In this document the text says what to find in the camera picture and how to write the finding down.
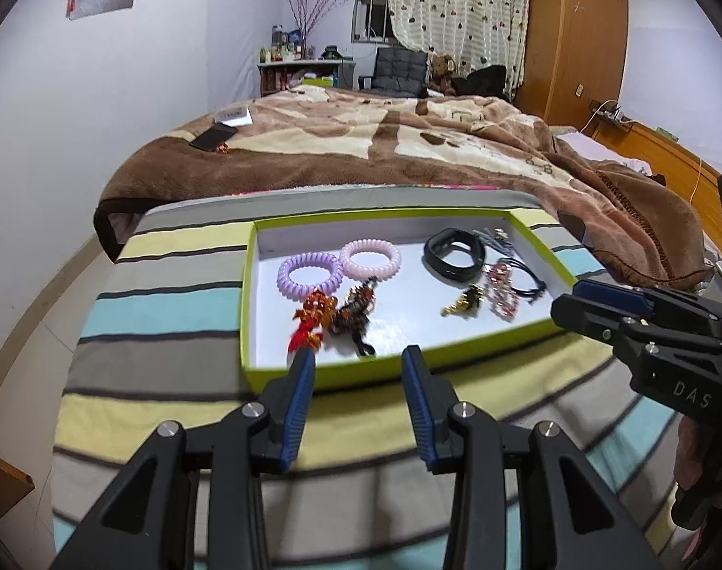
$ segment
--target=heart pattern curtain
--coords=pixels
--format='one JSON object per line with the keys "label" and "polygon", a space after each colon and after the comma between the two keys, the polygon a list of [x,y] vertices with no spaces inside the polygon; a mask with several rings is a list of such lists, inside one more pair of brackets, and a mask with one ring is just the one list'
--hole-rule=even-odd
{"label": "heart pattern curtain", "polygon": [[524,78],[529,0],[387,0],[393,31],[413,51],[450,54],[458,75],[506,66],[505,93]]}

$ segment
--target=striped blanket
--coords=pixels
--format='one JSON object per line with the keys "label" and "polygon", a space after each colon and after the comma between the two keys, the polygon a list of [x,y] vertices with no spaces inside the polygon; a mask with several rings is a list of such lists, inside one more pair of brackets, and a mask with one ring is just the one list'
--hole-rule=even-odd
{"label": "striped blanket", "polygon": [[[215,422],[250,396],[238,370],[243,221],[341,209],[511,209],[575,276],[610,277],[536,199],[506,190],[325,187],[166,206],[147,213],[94,304],[67,379],[56,432],[52,505],[67,541],[158,422]],[[610,349],[565,334],[442,372],[458,395],[521,426],[559,422],[616,491],[648,541],[674,557],[669,507],[677,420],[635,395]],[[453,477],[427,473],[399,382],[314,397],[299,458],[263,482],[275,565],[435,570]],[[520,556],[516,479],[506,480],[508,568]],[[198,495],[195,557],[206,560],[209,481]]]}

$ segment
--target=brown fleece blanket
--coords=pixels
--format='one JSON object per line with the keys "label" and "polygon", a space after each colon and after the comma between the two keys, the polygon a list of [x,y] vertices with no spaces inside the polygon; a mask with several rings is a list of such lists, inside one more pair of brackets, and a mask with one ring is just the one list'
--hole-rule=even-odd
{"label": "brown fleece blanket", "polygon": [[381,98],[309,85],[246,103],[225,152],[189,146],[206,115],[138,150],[113,175],[94,226],[113,260],[147,210],[175,201],[319,184],[493,185],[535,195],[616,278],[690,288],[703,233],[677,194],[588,161],[498,98]]}

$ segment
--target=smartphone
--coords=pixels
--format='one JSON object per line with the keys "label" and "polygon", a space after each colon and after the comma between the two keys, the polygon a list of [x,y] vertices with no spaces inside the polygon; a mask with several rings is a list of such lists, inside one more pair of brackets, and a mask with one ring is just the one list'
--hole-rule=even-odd
{"label": "smartphone", "polygon": [[199,137],[191,140],[189,145],[198,150],[204,150],[206,152],[215,152],[216,148],[225,141],[229,141],[237,129],[233,126],[226,126],[226,124],[214,124],[207,131],[202,133]]}

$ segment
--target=floor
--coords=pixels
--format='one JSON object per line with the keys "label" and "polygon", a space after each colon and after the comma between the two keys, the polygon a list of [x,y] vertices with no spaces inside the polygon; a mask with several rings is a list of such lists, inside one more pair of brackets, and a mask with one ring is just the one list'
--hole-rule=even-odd
{"label": "floor", "polygon": [[35,329],[0,389],[0,457],[31,475],[35,489],[0,520],[0,538],[24,570],[55,557],[49,473],[60,396],[86,315],[113,264],[101,253]]}

